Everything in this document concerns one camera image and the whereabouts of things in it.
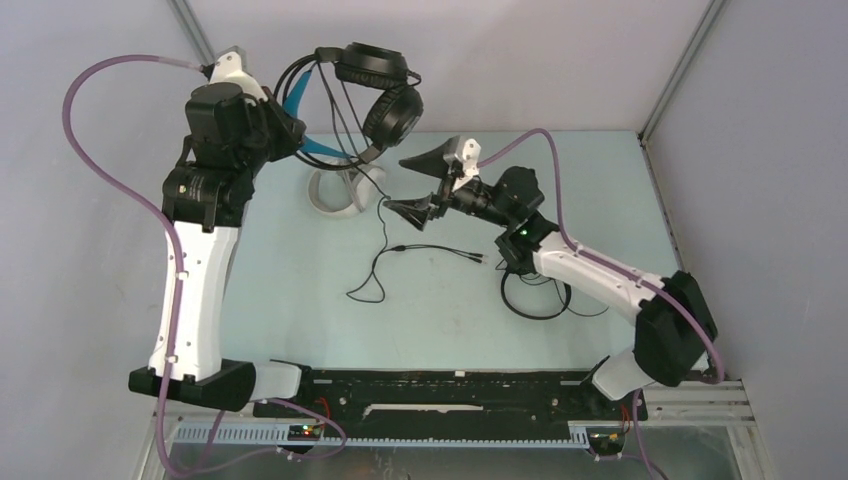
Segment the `white over-ear headphones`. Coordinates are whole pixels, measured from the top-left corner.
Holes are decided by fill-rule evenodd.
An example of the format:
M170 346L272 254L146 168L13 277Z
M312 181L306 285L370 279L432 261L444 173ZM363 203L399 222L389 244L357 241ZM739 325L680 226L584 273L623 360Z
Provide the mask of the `white over-ear headphones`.
M351 218L382 197L386 176L383 168L374 165L338 173L314 171L308 180L308 200L322 215Z

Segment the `black headphones with blue cable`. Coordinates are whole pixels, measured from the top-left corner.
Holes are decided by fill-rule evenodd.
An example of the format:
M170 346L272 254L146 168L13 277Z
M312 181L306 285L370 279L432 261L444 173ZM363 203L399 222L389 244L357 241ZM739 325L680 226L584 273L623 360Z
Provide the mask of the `black headphones with blue cable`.
M423 115L423 100L416 90L421 76L410 69L398 51L352 42L341 47L318 47L285 68L272 95L291 116L299 109L314 72L330 107L331 127L338 146L329 147L309 137L295 154L314 171L343 172L374 165L387 149L399 145ZM359 286L345 296L358 303L380 304L386 291L377 274L381 258L391 253L437 250L482 264L485 256L435 244L389 242L383 202L390 196L382 188L375 203L383 245L373 257L370 271Z

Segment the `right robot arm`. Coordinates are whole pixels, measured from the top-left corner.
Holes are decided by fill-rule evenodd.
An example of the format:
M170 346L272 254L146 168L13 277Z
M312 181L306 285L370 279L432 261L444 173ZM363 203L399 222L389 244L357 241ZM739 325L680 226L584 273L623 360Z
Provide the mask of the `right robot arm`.
M513 141L482 159L477 140L455 136L426 153L403 158L402 168L438 180L420 199L391 200L387 207L415 228L455 210L502 228L495 244L513 274L536 273L573 287L616 311L634 328L632 346L600 361L581 392L585 411L606 418L625 396L654 383L680 385L702 358L711 361L713 384L723 380L717 328L697 280L678 270L660 276L629 266L571 237L564 214L548 220L534 169L510 166L492 184L481 170L518 146Z

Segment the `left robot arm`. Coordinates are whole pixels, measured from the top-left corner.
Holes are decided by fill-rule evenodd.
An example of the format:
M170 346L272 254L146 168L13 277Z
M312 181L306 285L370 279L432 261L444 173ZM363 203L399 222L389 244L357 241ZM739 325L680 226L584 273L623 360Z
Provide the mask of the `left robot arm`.
M128 387L170 400L237 412L251 401L277 398L292 416L316 403L302 366L282 360L252 363L221 352L221 315L236 247L268 163L301 145L304 124L289 116L267 87L233 81L195 89L186 103L190 133L162 185L161 211L168 222L166 306L145 367L129 374Z

